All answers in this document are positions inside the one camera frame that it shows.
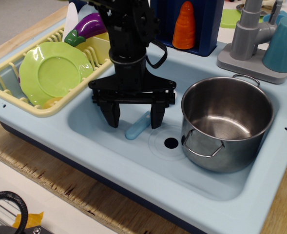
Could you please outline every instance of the orange carrot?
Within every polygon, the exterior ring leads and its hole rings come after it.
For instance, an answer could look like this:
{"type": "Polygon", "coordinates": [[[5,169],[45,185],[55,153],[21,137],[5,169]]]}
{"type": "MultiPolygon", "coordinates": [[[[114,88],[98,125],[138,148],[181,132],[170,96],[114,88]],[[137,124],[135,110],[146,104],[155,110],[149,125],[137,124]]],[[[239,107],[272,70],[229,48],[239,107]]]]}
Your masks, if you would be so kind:
{"type": "Polygon", "coordinates": [[[174,28],[172,45],[177,49],[187,50],[195,44],[194,9],[190,1],[186,1],[180,8],[180,13],[174,28]]]}

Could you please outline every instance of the pot handle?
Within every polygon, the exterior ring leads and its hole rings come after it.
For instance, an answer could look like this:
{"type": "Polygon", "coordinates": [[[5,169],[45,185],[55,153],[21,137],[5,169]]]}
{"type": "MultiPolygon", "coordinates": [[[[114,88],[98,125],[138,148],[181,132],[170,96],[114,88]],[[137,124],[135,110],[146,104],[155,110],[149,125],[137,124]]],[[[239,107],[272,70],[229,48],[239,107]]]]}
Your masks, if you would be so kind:
{"type": "Polygon", "coordinates": [[[192,135],[192,132],[194,131],[194,129],[191,129],[188,134],[187,134],[187,137],[185,138],[185,140],[182,142],[182,145],[183,147],[185,147],[187,150],[189,150],[192,154],[194,155],[197,155],[199,157],[214,157],[222,148],[224,148],[224,144],[221,142],[221,146],[212,154],[212,155],[201,155],[197,152],[194,152],[192,149],[190,149],[186,143],[187,143],[187,140],[189,139],[190,135],[192,135]]]}
{"type": "Polygon", "coordinates": [[[257,84],[257,88],[259,88],[259,86],[260,86],[260,82],[257,80],[257,79],[255,79],[254,77],[251,77],[251,76],[248,76],[248,75],[244,75],[244,74],[235,74],[234,76],[232,76],[233,78],[237,78],[237,77],[245,77],[245,78],[248,78],[248,79],[252,79],[253,81],[255,81],[256,82],[256,84],[257,84]]]}

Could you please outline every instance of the yellow dish rack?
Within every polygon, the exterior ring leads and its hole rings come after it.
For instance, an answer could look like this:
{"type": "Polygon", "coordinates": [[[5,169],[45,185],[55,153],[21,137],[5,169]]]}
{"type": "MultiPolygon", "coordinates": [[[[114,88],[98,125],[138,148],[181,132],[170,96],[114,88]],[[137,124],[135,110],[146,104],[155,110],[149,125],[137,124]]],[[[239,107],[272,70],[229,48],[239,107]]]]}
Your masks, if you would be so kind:
{"type": "Polygon", "coordinates": [[[70,90],[61,100],[54,102],[52,107],[42,109],[40,105],[32,105],[19,85],[19,66],[26,53],[39,44],[50,41],[62,41],[64,25],[41,37],[19,53],[13,55],[0,64],[0,98],[37,116],[48,117],[61,110],[69,101],[88,86],[91,80],[97,79],[103,72],[112,66],[109,59],[110,42],[107,33],[87,39],[76,48],[81,50],[90,61],[94,72],[82,79],[82,82],[70,90]]]}

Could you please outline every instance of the blue container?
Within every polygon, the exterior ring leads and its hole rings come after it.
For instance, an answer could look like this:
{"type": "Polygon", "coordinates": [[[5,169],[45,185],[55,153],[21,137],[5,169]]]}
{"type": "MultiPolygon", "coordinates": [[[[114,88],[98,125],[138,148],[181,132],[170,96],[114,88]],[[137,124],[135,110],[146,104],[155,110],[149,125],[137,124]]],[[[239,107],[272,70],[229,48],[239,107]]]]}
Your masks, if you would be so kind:
{"type": "Polygon", "coordinates": [[[281,18],[262,62],[273,71],[287,73],[287,16],[281,18]]]}
{"type": "MultiPolygon", "coordinates": [[[[172,37],[180,8],[185,0],[151,0],[155,16],[161,20],[157,39],[173,47],[172,37]]],[[[195,46],[186,52],[206,57],[216,48],[224,0],[190,0],[194,7],[195,46]]]]}

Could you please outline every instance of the faucet base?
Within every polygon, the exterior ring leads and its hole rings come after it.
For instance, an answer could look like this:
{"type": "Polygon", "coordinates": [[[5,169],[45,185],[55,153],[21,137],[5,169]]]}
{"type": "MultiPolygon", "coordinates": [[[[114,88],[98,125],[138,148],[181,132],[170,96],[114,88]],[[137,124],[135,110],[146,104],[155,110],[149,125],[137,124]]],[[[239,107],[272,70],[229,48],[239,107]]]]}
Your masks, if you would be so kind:
{"type": "Polygon", "coordinates": [[[253,55],[250,59],[240,61],[230,56],[231,45],[232,43],[227,44],[218,55],[218,67],[240,74],[250,75],[257,79],[274,84],[282,84],[285,82],[287,73],[272,71],[262,63],[262,58],[266,53],[265,50],[257,49],[256,54],[253,55]]]}

